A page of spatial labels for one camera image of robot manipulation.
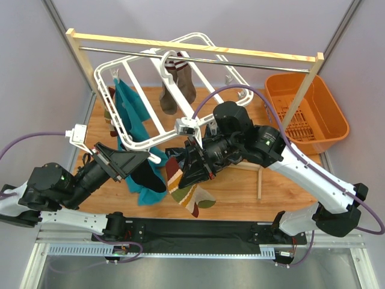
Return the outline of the white hanger clip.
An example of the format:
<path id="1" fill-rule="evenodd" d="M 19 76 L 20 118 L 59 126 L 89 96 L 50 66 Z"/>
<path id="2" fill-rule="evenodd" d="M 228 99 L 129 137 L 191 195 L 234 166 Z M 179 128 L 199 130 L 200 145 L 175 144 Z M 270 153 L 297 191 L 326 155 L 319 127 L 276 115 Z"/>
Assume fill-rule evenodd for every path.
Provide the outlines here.
<path id="1" fill-rule="evenodd" d="M 160 157 L 152 153 L 149 154 L 149 157 L 147 159 L 155 164 L 159 164 L 162 161 Z"/>

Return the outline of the beige maroon-cuffed sock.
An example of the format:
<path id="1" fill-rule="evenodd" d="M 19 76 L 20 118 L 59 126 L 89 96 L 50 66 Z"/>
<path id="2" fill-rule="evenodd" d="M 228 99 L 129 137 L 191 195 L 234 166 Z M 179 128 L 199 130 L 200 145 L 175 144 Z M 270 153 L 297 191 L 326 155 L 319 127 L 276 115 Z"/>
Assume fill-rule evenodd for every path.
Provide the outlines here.
<path id="1" fill-rule="evenodd" d="M 177 86 L 187 102 L 192 104 L 196 99 L 196 89 L 192 80 L 192 69 L 186 61 L 174 62 L 177 75 Z"/>
<path id="2" fill-rule="evenodd" d="M 173 81 L 177 82 L 177 72 L 174 61 L 167 60 L 165 63 L 165 68 L 167 72 L 172 75 Z M 168 88 L 166 88 L 164 84 L 162 85 L 162 93 L 160 94 L 159 101 L 161 109 L 165 114 L 174 115 L 176 113 L 177 103 L 175 102 L 171 93 L 168 91 Z"/>

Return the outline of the white plastic clip hanger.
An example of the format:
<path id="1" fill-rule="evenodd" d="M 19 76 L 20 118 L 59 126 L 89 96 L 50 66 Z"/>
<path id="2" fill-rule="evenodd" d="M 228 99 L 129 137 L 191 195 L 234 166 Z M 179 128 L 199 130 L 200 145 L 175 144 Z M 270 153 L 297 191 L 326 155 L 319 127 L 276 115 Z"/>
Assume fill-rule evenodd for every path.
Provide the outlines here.
<path id="1" fill-rule="evenodd" d="M 169 44 L 173 45 L 193 45 L 190 42 L 190 40 L 193 39 L 201 39 L 201 41 L 208 46 L 208 48 L 216 48 L 214 43 L 211 41 L 211 39 L 204 33 L 189 33 L 185 36 L 179 37 L 177 39 L 174 39 Z M 210 122 L 214 121 L 213 114 L 209 114 L 207 116 L 199 118 L 198 116 L 193 117 L 194 111 L 191 106 L 187 102 L 187 100 L 182 95 L 181 91 L 177 87 L 176 82 L 173 81 L 172 75 L 166 71 L 165 68 L 165 62 L 170 59 L 171 57 L 177 57 L 175 49 L 180 51 L 180 53 L 183 55 L 183 59 L 186 59 L 186 61 L 192 70 L 197 74 L 197 76 L 200 78 L 200 80 L 203 82 L 205 87 L 208 89 L 210 93 L 213 93 L 215 90 L 211 83 L 206 79 L 204 74 L 200 71 L 200 69 L 195 64 L 198 62 L 203 63 L 211 63 L 214 64 L 216 62 L 219 65 L 224 65 L 226 70 L 230 73 L 230 76 L 232 76 L 239 84 L 239 85 L 246 85 L 246 89 L 243 88 L 242 92 L 240 93 L 241 96 L 239 96 L 239 100 L 236 101 L 236 104 L 246 107 L 252 100 L 254 93 L 250 90 L 250 87 L 245 79 L 238 73 L 238 71 L 235 69 L 236 64 L 231 64 L 228 59 L 224 56 L 225 52 L 213 52 L 215 54 L 215 57 L 217 60 L 193 60 L 187 53 L 187 48 L 181 48 L 177 47 L 175 49 L 169 49 L 165 52 L 163 55 L 158 55 L 157 52 L 159 51 L 165 51 L 166 48 L 159 48 L 155 44 L 144 44 L 144 46 L 150 47 L 150 49 L 147 49 L 142 52 L 126 52 L 126 51 L 112 51 L 107 49 L 100 49 L 103 50 L 102 52 L 107 53 L 113 53 L 113 54 L 123 54 L 128 55 L 126 57 L 118 58 L 117 60 L 112 60 L 107 63 L 99 65 L 95 71 L 94 71 L 94 78 L 97 83 L 98 89 L 103 97 L 103 101 L 105 102 L 105 108 L 108 109 L 109 113 L 112 117 L 113 125 L 118 129 L 118 135 L 121 139 L 121 142 L 123 144 L 123 147 L 128 149 L 129 151 L 147 151 L 149 154 L 150 149 L 152 147 L 156 147 L 157 145 L 160 145 L 162 143 L 165 143 L 167 141 L 170 141 L 177 136 L 179 136 L 174 129 L 170 131 L 166 131 L 163 127 L 160 119 L 156 115 L 153 106 L 151 105 L 150 101 L 148 100 L 146 94 L 144 93 L 142 87 L 140 86 L 136 76 L 134 75 L 132 69 L 129 66 L 130 62 L 137 61 L 141 58 L 150 58 L 151 62 L 153 63 L 155 70 L 158 72 L 159 76 L 162 79 L 163 84 L 165 84 L 166 88 L 168 88 L 168 91 L 171 93 L 172 97 L 177 103 L 177 107 L 181 109 L 181 112 L 183 112 L 184 117 L 188 117 L 191 119 L 196 119 L 198 121 L 199 127 L 202 127 Z M 130 80 L 132 81 L 139 97 L 141 98 L 145 108 L 147 109 L 147 112 L 150 115 L 150 118 L 152 119 L 153 123 L 155 124 L 156 129 L 158 130 L 159 134 L 155 137 L 151 137 L 145 141 L 141 142 L 135 142 L 133 141 L 132 137 L 126 132 L 125 127 L 123 126 L 122 120 L 117 112 L 115 104 L 113 104 L 111 96 L 109 94 L 108 88 L 105 84 L 105 81 L 102 78 L 102 72 L 104 72 L 107 69 L 111 69 L 111 76 L 113 79 L 120 80 L 118 69 L 114 70 L 114 68 L 118 67 L 119 65 L 122 65 L 128 76 L 130 77 Z"/>

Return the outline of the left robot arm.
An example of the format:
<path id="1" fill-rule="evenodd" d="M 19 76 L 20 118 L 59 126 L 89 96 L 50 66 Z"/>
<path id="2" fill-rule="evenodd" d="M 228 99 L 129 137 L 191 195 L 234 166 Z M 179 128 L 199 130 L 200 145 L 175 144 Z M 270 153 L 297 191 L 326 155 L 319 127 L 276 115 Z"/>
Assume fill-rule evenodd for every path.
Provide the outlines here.
<path id="1" fill-rule="evenodd" d="M 84 154 L 84 164 L 75 175 L 58 163 L 36 167 L 21 186 L 3 186 L 1 221 L 25 228 L 57 223 L 85 229 L 106 241 L 126 241 L 123 213 L 82 213 L 79 206 L 109 179 L 127 178 L 148 156 L 146 151 L 117 151 L 97 143 Z"/>

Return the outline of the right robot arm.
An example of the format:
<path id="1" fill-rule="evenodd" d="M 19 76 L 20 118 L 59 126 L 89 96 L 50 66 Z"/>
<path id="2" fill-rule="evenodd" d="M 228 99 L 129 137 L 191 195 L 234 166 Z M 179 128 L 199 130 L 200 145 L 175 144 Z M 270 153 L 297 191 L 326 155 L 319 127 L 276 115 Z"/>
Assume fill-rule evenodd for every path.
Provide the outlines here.
<path id="1" fill-rule="evenodd" d="M 205 137 L 202 144 L 185 142 L 186 160 L 179 188 L 213 179 L 240 157 L 291 179 L 308 191 L 317 202 L 297 211 L 282 211 L 273 222 L 273 233 L 297 235 L 320 229 L 334 237 L 344 237 L 355 229 L 361 217 L 359 203 L 368 188 L 338 179 L 307 158 L 295 145 L 286 144 L 272 126 L 254 125 L 245 107 L 226 101 L 213 111 L 218 134 Z"/>

